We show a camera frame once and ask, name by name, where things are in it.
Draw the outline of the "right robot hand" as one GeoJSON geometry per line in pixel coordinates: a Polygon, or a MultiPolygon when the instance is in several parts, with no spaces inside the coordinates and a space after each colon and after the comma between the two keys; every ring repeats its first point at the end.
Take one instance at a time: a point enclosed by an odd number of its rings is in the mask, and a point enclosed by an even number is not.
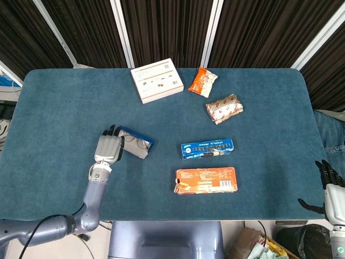
{"type": "Polygon", "coordinates": [[[323,206],[309,205],[303,199],[298,199],[298,203],[306,210],[324,215],[335,230],[344,231],[344,178],[326,160],[315,164],[320,172],[323,206]]]}

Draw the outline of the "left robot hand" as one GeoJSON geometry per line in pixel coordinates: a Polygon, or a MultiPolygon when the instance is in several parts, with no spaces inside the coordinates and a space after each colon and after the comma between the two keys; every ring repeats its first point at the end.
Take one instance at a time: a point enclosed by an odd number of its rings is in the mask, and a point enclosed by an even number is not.
{"type": "Polygon", "coordinates": [[[119,127],[111,125],[109,129],[103,131],[99,137],[95,150],[94,159],[96,162],[107,162],[110,165],[121,160],[125,139],[119,136],[119,127]]]}

